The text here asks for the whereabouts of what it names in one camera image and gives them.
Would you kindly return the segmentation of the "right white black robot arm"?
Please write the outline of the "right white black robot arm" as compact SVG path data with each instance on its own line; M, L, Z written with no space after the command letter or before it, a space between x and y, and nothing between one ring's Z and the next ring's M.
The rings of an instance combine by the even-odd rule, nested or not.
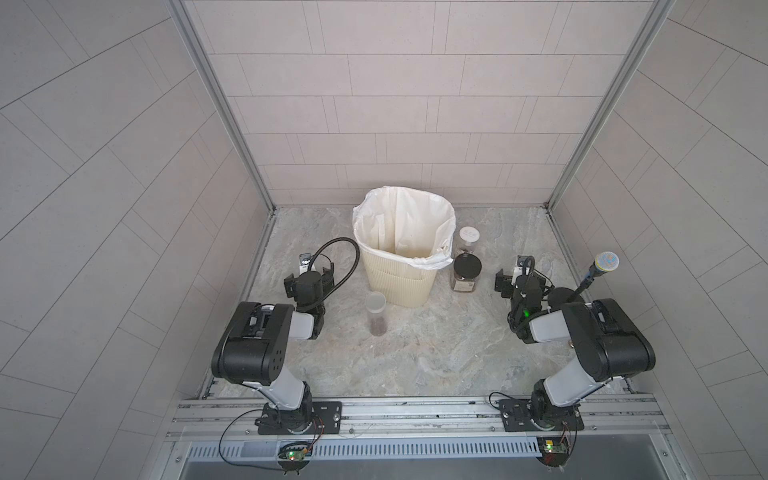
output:
M510 301L507 321L520 340L526 344L567 340L575 351L565 367L537 381L528 398L504 395L490 402L507 432L578 432L584 428L578 411L582 400L615 378L654 368L650 342L615 300L582 298L596 278L615 271L619 263L613 252L598 254L576 289L549 284L532 256L517 260L515 275L496 273L494 290Z

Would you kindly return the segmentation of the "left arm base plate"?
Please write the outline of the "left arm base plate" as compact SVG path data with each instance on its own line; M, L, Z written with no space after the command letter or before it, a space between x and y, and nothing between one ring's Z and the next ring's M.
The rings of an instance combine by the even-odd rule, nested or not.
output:
M338 434L342 407L339 401L313 401L287 411L266 404L255 425L259 435Z

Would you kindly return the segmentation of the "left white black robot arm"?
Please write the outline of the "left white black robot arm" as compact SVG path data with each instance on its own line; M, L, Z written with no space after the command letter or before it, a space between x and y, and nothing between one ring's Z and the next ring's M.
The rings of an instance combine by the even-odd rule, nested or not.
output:
M334 268L307 270L284 281L296 304L242 302L211 360L215 378L242 385L267 399L262 424L300 434L313 424L309 385L284 367L291 339L315 340L324 326L324 296L335 286Z

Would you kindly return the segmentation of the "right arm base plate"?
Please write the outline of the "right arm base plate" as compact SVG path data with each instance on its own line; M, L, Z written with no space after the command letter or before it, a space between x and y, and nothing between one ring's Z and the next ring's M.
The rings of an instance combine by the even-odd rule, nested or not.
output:
M557 407L544 398L503 398L497 402L506 432L582 431L577 405Z

